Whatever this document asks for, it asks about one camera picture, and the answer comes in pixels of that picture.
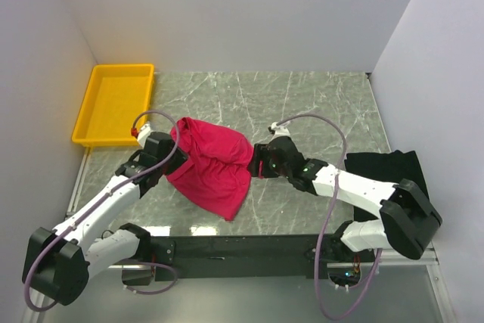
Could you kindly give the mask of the red t shirt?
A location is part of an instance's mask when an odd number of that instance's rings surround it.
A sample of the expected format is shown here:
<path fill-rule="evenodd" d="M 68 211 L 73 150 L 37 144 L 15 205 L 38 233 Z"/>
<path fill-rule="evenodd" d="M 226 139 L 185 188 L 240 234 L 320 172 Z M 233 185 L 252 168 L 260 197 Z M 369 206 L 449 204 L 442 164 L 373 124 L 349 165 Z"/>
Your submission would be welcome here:
<path fill-rule="evenodd" d="M 188 159 L 166 179 L 190 202 L 234 220 L 249 191 L 253 146 L 238 131 L 183 117 L 172 129 Z"/>

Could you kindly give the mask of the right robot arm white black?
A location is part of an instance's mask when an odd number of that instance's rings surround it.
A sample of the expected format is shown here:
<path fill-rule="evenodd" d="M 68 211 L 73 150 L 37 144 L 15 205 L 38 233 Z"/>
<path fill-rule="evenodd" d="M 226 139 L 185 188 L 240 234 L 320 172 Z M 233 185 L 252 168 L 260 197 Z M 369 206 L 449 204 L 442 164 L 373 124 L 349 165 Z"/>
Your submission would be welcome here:
<path fill-rule="evenodd" d="M 336 197 L 374 216 L 370 221 L 350 222 L 334 240 L 332 253 L 342 262 L 369 249 L 393 249 L 418 260 L 442 225 L 442 217 L 415 182 L 375 181 L 305 158 L 288 136 L 256 144 L 248 170 L 253 177 L 281 177 L 298 191 Z"/>

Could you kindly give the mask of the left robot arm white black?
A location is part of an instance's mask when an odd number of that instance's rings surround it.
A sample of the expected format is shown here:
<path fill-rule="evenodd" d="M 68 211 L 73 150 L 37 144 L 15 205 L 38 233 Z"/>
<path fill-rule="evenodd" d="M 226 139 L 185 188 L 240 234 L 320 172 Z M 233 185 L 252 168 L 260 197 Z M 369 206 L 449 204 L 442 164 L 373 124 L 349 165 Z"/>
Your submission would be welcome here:
<path fill-rule="evenodd" d="M 150 233 L 137 225 L 122 225 L 101 237 L 127 207 L 142 199 L 158 181 L 187 159 L 179 147 L 180 135 L 138 133 L 140 149 L 121 165 L 107 185 L 81 210 L 52 229 L 38 228 L 29 237 L 24 260 L 23 298 L 34 312 L 73 303 L 89 280 L 111 265 L 131 260 L 164 269 L 178 280 L 170 265 L 152 260 Z"/>

